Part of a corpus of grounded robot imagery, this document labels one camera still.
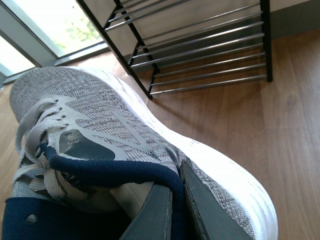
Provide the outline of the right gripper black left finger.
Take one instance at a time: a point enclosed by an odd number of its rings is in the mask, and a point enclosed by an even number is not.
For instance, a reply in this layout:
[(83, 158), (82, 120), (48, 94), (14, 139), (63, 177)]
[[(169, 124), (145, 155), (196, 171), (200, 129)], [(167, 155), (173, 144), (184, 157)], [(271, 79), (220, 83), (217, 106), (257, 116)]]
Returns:
[(122, 240), (170, 240), (172, 226), (170, 188), (154, 184), (138, 215), (122, 234)]

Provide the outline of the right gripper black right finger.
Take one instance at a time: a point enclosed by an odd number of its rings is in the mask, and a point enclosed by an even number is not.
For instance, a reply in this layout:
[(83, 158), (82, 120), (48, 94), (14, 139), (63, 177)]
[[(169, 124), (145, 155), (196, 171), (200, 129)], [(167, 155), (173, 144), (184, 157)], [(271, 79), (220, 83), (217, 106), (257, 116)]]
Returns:
[(209, 188), (183, 161), (180, 176), (184, 185), (189, 240), (250, 240), (251, 237), (219, 205)]

